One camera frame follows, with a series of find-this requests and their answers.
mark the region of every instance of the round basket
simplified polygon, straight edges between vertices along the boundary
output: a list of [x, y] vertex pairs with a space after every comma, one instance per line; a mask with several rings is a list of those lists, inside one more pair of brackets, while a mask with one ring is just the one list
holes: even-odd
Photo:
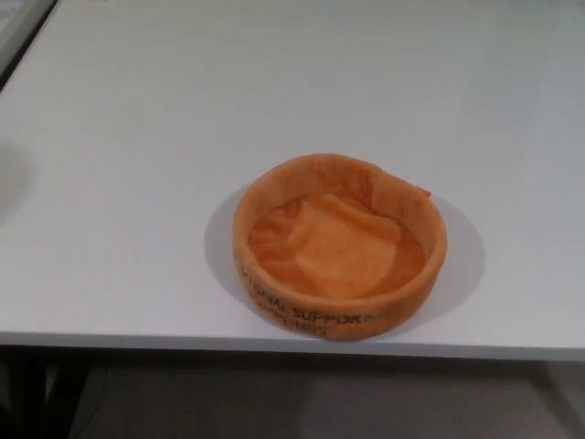
[[260, 177], [239, 203], [233, 242], [265, 316], [333, 340], [373, 337], [411, 317], [447, 251], [441, 214], [419, 188], [333, 154]]

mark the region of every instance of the tabletop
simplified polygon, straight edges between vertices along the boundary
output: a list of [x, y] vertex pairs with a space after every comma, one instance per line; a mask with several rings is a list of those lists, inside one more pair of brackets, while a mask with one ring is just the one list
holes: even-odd
[[[0, 343], [585, 359], [585, 4], [61, 0], [0, 94]], [[335, 152], [433, 192], [431, 297], [356, 343], [262, 319], [245, 187]]]

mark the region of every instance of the floor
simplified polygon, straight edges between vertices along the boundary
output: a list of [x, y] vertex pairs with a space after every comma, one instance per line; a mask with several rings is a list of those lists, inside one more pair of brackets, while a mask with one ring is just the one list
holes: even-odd
[[91, 372], [71, 434], [72, 439], [362, 436], [584, 438], [585, 366], [490, 363], [335, 371], [242, 368], [237, 361], [100, 365]]

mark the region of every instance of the orange felt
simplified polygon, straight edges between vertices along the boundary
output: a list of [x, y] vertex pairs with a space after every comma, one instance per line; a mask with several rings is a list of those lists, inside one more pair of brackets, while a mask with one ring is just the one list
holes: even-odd
[[421, 246], [404, 226], [327, 193], [294, 198], [261, 217], [249, 246], [280, 283], [336, 299], [393, 291], [425, 264]]

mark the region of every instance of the basket rim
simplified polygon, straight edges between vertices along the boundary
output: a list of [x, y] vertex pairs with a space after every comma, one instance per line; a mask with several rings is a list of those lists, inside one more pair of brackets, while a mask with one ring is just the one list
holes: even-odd
[[[412, 196], [424, 204], [425, 208], [434, 217], [434, 220], [436, 220], [436, 223], [439, 226], [437, 228], [436, 243], [431, 250], [431, 255], [425, 261], [422, 270], [420, 270], [420, 272], [415, 277], [413, 277], [406, 284], [402, 285], [400, 288], [389, 291], [387, 293], [356, 299], [337, 299], [333, 297], [314, 296], [298, 292], [281, 284], [278, 280], [273, 278], [263, 269], [256, 258], [256, 254], [248, 244], [249, 235], [241, 225], [241, 218], [244, 212], [246, 212], [250, 206], [250, 196], [256, 190], [258, 190], [259, 187], [265, 185], [267, 181], [272, 180], [273, 177], [282, 171], [283, 168], [298, 166], [307, 160], [313, 160], [315, 158], [351, 161], [354, 162], [356, 166], [367, 166], [375, 170], [377, 173], [376, 180], [378, 180], [380, 176], [384, 175], [385, 177], [390, 177], [391, 179], [398, 181], [401, 184], [406, 183], [411, 188]], [[309, 306], [318, 309], [334, 308], [336, 312], [351, 312], [352, 310], [355, 310], [355, 308], [373, 310], [401, 302], [407, 299], [409, 296], [415, 295], [421, 289], [434, 283], [437, 275], [439, 274], [439, 271], [443, 266], [447, 253], [447, 231], [442, 215], [437, 207], [432, 203], [432, 201], [426, 197], [418, 187], [411, 185], [399, 177], [393, 176], [392, 174], [371, 163], [338, 154], [301, 155], [283, 162], [263, 174], [248, 187], [245, 194], [242, 196], [234, 215], [232, 232], [234, 252], [237, 262], [240, 262], [245, 270], [253, 275], [257, 282], [263, 284], [263, 286], [267, 286], [271, 292], [274, 292], [285, 301], [294, 304], [303, 304], [303, 306]]]

